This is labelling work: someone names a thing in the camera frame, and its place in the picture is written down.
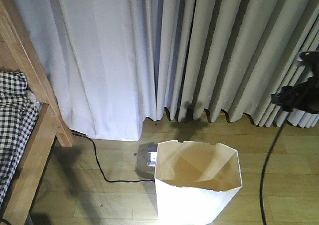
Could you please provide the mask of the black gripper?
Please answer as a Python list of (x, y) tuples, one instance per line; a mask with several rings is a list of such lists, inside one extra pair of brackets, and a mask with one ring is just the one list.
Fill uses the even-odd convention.
[(319, 112), (319, 82), (308, 79), (295, 86), (283, 86), (279, 93), (271, 95), (271, 103), (286, 112), (298, 109), (307, 113)]

